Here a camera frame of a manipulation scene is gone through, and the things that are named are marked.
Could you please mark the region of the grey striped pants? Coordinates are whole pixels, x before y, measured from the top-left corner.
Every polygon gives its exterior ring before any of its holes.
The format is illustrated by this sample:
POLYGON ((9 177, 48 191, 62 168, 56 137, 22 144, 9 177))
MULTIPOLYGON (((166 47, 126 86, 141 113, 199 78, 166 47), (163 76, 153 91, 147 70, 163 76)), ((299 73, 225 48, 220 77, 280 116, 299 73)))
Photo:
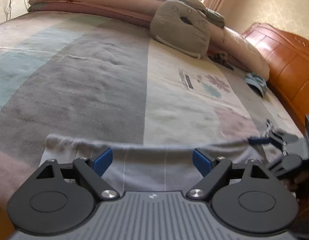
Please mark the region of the grey striped pants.
POLYGON ((96 157, 111 148, 112 163, 103 175, 119 192, 186 191, 201 179, 193 165, 194 148, 235 163, 256 159, 268 164, 280 155, 274 146, 251 146, 247 139, 260 135, 243 116, 228 119, 213 114, 189 116, 88 116, 53 120, 48 124, 37 164, 55 159, 70 163, 78 157, 96 157))

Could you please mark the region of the blue baseball cap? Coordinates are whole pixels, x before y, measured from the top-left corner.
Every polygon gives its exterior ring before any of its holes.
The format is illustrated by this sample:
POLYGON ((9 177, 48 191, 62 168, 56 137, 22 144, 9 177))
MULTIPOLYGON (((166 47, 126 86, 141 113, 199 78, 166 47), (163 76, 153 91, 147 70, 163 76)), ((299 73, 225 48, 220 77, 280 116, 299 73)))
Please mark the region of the blue baseball cap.
POLYGON ((244 81, 252 90, 254 90, 262 98, 267 93, 268 88, 266 81, 258 74, 247 73, 246 76, 244 77, 244 81))

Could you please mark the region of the wooden headboard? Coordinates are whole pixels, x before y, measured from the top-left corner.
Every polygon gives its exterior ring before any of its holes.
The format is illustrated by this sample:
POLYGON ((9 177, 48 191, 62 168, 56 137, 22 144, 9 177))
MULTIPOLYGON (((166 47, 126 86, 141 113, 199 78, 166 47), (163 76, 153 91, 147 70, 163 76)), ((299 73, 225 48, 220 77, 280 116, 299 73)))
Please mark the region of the wooden headboard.
POLYGON ((304 132, 309 114, 309 41, 266 23, 252 24, 242 36, 269 64, 268 87, 304 132))

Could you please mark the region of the black phone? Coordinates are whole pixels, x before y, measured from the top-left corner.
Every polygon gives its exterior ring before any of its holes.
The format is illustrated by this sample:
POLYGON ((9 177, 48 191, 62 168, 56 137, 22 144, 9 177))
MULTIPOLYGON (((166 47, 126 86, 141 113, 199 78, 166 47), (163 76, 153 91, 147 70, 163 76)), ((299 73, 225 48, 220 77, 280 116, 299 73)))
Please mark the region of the black phone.
POLYGON ((229 64, 226 60, 220 59, 220 58, 215 58, 214 56, 210 58, 213 62, 218 63, 230 70, 234 70, 231 64, 229 64))

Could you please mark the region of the green folded garment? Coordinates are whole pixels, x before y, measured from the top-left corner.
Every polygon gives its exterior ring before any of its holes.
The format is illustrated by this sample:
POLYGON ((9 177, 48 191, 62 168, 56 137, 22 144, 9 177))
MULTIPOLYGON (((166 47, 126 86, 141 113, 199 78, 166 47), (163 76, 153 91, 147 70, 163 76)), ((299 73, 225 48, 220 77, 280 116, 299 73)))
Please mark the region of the green folded garment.
POLYGON ((206 8, 205 16, 210 23, 214 24, 215 26, 221 29, 223 29, 226 25, 225 18, 216 11, 206 8))

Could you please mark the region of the grey cat face cushion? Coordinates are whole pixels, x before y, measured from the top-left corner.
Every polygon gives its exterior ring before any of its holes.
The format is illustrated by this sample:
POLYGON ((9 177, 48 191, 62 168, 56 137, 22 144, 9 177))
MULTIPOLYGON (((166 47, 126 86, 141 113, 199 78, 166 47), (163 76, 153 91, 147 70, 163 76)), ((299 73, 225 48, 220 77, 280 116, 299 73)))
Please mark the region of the grey cat face cushion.
POLYGON ((158 42, 198 59, 206 55, 210 42, 206 17, 177 0, 167 0, 157 9, 150 33, 158 42))

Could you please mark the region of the pink folded quilt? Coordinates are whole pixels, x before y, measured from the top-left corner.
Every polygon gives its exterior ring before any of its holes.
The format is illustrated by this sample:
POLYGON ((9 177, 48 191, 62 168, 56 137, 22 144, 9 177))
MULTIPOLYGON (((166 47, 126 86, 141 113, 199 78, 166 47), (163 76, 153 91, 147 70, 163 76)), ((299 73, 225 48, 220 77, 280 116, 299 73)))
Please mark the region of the pink folded quilt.
MULTIPOLYGON (((28 11, 63 11, 115 18, 150 28, 155 13, 163 5, 159 0, 29 0, 28 11)), ((270 68, 261 53, 240 34, 208 23, 209 49, 224 51, 231 63, 269 79, 270 68)))

